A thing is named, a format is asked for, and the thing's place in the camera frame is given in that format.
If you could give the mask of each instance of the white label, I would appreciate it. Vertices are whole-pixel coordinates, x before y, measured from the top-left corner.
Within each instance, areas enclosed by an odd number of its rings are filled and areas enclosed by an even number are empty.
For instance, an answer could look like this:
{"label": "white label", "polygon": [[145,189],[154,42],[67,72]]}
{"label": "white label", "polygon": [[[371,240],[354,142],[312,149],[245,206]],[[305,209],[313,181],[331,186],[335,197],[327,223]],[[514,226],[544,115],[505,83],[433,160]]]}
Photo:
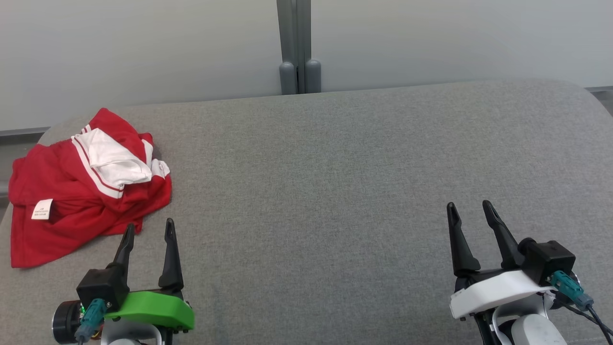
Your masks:
{"label": "white label", "polygon": [[51,202],[53,199],[40,200],[34,212],[32,213],[32,219],[49,219],[49,213],[51,212]]}

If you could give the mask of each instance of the black cable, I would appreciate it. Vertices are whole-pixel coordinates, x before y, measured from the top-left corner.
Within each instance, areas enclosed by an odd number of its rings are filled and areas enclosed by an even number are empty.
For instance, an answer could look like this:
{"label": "black cable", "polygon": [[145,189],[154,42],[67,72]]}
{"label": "black cable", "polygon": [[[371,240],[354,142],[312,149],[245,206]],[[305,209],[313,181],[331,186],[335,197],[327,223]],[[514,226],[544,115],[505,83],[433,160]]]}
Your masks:
{"label": "black cable", "polygon": [[604,325],[603,321],[598,317],[598,314],[596,314],[594,308],[592,308],[591,305],[588,305],[587,311],[590,312],[590,314],[594,317],[594,320],[596,320],[596,322],[600,326],[600,330],[603,331],[604,337],[607,339],[607,343],[609,343],[609,345],[613,345],[613,341],[611,341],[611,336],[609,336],[609,333],[607,333],[607,330],[605,329],[606,326]]}
{"label": "black cable", "polygon": [[[596,320],[595,320],[593,317],[591,317],[591,316],[587,315],[586,313],[584,313],[584,312],[582,312],[582,311],[578,310],[577,308],[573,308],[573,307],[571,307],[570,305],[568,305],[568,304],[566,304],[566,303],[564,303],[564,302],[562,302],[562,301],[560,301],[560,300],[556,300],[556,301],[557,301],[557,302],[558,302],[558,303],[559,303],[561,306],[563,306],[564,308],[566,308],[566,309],[568,309],[568,310],[572,311],[573,313],[575,313],[575,314],[577,314],[577,315],[581,315],[581,316],[585,317],[586,319],[588,319],[589,321],[592,321],[592,322],[593,322],[595,325],[598,325],[598,322],[596,322]],[[603,326],[604,326],[604,329],[605,329],[605,330],[606,330],[606,331],[607,331],[607,332],[608,332],[610,335],[613,335],[613,330],[611,330],[609,327],[607,327],[607,326],[605,326],[605,325],[603,325]]]}

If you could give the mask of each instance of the teal connector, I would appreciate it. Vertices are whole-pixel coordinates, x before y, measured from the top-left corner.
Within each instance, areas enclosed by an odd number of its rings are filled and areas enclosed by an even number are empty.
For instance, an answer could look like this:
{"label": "teal connector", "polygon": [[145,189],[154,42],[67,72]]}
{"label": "teal connector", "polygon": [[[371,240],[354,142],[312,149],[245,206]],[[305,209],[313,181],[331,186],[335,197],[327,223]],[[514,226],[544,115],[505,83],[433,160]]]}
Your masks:
{"label": "teal connector", "polygon": [[594,299],[584,292],[579,283],[562,271],[554,272],[550,277],[550,283],[570,298],[581,311],[586,311],[588,306],[594,304]]}
{"label": "teal connector", "polygon": [[87,343],[89,339],[100,329],[107,313],[107,304],[101,298],[94,299],[81,319],[81,325],[75,332],[75,339],[79,344]]}

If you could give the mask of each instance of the gray couch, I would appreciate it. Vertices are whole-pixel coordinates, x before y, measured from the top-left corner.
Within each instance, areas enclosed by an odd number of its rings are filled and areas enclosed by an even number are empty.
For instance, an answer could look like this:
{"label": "gray couch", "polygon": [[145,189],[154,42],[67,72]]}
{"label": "gray couch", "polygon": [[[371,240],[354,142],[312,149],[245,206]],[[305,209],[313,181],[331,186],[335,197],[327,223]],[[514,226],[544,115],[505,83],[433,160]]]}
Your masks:
{"label": "gray couch", "polygon": [[[42,144],[89,118],[51,128]],[[566,82],[512,80],[112,109],[150,132],[170,166],[172,202],[146,218],[132,290],[155,288],[172,217],[197,329],[182,344],[477,344],[451,317],[445,205],[473,254],[500,254],[481,201],[515,237],[555,239],[613,325],[613,118]],[[4,344],[53,344],[57,305],[113,257],[100,238],[34,269],[9,263],[0,228]],[[565,310],[572,344],[604,344]]]}

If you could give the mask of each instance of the white wall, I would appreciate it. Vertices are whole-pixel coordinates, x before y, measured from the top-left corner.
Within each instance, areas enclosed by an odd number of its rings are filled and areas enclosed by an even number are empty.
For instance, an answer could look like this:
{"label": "white wall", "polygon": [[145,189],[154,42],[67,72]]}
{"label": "white wall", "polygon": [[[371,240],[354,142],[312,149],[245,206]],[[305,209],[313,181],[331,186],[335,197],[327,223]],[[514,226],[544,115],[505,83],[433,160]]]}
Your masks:
{"label": "white wall", "polygon": [[0,131],[278,95],[281,62],[275,0],[3,0]]}
{"label": "white wall", "polygon": [[613,85],[611,0],[312,0],[322,91],[502,77]]}

